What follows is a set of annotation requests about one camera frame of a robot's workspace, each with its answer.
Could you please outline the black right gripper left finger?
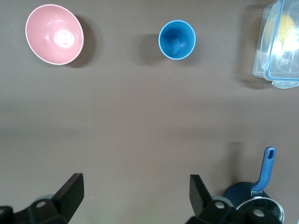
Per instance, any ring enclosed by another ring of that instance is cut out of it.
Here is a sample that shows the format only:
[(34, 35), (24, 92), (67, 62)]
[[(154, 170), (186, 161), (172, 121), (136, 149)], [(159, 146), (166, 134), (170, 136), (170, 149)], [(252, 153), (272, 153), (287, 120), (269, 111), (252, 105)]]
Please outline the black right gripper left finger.
[(83, 174), (75, 173), (52, 197), (40, 198), (19, 212), (14, 212), (11, 206), (1, 206), (0, 222), (2, 224), (67, 224), (83, 198)]

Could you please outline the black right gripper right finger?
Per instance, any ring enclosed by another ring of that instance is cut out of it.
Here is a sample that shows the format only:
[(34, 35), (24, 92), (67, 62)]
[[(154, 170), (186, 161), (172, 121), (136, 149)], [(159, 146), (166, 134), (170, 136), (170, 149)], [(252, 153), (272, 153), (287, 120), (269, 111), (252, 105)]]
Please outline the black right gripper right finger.
[(262, 207), (236, 210), (222, 199), (213, 199), (199, 175), (190, 175), (189, 199), (195, 216), (189, 224), (279, 224), (274, 214)]

